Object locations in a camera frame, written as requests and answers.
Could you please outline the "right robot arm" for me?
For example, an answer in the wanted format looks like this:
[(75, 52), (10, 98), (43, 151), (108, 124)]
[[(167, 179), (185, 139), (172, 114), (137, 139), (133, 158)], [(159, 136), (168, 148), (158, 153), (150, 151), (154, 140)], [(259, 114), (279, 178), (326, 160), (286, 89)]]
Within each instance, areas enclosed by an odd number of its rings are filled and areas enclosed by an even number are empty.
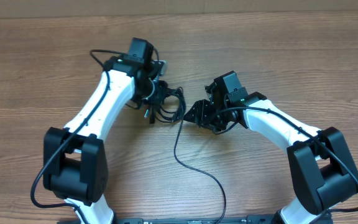
[(185, 121), (223, 134), (235, 125), (255, 131), (288, 157), (295, 199), (273, 215), (249, 215), (248, 223), (332, 223), (337, 204), (358, 194), (358, 170), (340, 130), (319, 129), (278, 109), (259, 92), (248, 93), (230, 71), (205, 87)]

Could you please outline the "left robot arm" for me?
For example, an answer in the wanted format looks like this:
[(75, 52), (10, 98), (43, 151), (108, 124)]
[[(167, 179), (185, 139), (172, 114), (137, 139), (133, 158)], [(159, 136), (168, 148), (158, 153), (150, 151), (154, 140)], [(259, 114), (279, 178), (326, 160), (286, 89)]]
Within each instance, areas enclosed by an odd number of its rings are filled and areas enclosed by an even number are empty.
[(71, 207), (77, 223), (116, 223), (104, 191), (108, 165), (104, 142), (120, 110), (128, 101), (138, 110), (147, 107), (153, 123), (155, 111), (163, 102), (167, 84), (158, 78), (165, 61), (153, 59), (154, 46), (133, 38), (126, 53), (110, 51), (102, 68), (100, 82), (81, 111), (63, 128), (50, 128), (44, 136), (44, 164), (34, 180), (30, 197), (39, 182), (63, 200), (56, 207)]

